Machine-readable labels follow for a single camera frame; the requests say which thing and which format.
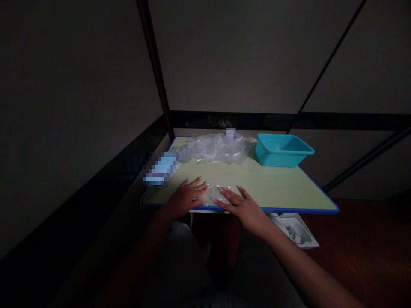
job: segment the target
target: leg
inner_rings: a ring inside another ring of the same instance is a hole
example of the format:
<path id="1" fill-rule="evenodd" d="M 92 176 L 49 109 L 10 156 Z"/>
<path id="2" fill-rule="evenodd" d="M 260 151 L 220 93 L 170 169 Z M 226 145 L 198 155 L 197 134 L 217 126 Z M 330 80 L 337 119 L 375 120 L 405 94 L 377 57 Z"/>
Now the leg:
<path id="1" fill-rule="evenodd" d="M 305 307 L 269 247 L 242 230 L 229 291 L 260 307 Z"/>
<path id="2" fill-rule="evenodd" d="M 197 240 L 186 224 L 174 222 L 148 279 L 141 307 L 175 302 L 212 289 Z"/>

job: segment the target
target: wooden floor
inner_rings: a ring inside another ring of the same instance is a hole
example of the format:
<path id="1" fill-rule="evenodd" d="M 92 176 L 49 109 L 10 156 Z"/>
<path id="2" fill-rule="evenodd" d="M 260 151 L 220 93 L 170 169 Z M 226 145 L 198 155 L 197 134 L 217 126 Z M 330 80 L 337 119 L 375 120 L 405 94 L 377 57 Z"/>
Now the wooden floor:
<path id="1" fill-rule="evenodd" d="M 301 215 L 320 244 L 307 254 L 367 307 L 411 307 L 410 224 L 383 203 L 336 203 L 341 209 L 336 215 Z M 193 223 L 199 243 L 211 240 L 217 248 L 214 259 L 224 258 L 229 265 L 235 261 L 234 237 L 239 234 L 232 221 L 229 215 L 196 214 Z M 231 238 L 223 241 L 229 247 L 218 244 L 221 237 Z"/>

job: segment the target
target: pants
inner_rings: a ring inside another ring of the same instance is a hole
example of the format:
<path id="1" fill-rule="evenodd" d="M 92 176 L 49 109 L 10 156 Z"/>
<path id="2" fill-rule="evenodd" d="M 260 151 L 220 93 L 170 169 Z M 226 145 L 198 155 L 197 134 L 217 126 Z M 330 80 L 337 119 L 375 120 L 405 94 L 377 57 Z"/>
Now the pants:
<path id="1" fill-rule="evenodd" d="M 175 222 L 139 306 L 305 307 L 272 251 L 246 230 L 228 291 L 214 288 L 194 234 Z"/>

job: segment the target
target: small table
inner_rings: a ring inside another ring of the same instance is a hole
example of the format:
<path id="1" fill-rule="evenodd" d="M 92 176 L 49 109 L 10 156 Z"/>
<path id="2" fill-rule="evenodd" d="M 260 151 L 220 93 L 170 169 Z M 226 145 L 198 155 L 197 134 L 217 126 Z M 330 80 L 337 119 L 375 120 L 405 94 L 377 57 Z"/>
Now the small table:
<path id="1" fill-rule="evenodd" d="M 170 149 L 184 145 L 189 137 L 176 137 Z M 188 164 L 180 164 L 180 169 L 163 188 L 151 187 L 143 204 L 148 207 L 162 206 L 182 181 L 193 181 L 201 175 L 201 183 L 230 186 L 240 192 L 237 186 L 243 186 L 266 213 L 314 213 L 335 214 L 338 206 L 321 188 L 300 168 L 264 167 L 260 165 L 254 149 L 251 149 L 244 163 L 211 163 L 199 165 L 195 159 Z M 199 206 L 195 212 L 223 212 L 218 206 Z"/>

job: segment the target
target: crumpled plastic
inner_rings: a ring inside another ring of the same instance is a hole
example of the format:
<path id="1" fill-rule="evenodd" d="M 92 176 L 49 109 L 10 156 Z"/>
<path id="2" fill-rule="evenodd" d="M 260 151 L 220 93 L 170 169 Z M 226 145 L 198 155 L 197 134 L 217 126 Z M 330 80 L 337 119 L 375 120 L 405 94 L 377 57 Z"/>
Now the crumpled plastic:
<path id="1" fill-rule="evenodd" d="M 187 164 L 193 157 L 198 164 L 224 162 L 241 165 L 254 146 L 254 138 L 244 138 L 235 130 L 227 133 L 207 134 L 192 138 L 185 145 L 171 148 L 178 152 L 179 162 Z"/>
<path id="2" fill-rule="evenodd" d="M 230 202 L 224 197 L 220 189 L 229 189 L 231 190 L 230 186 L 224 186 L 220 184 L 208 184 L 208 190 L 204 195 L 201 195 L 198 199 L 203 200 L 206 205 L 216 205 L 213 200 L 216 199 L 218 201 L 221 201 L 223 203 L 230 204 Z"/>

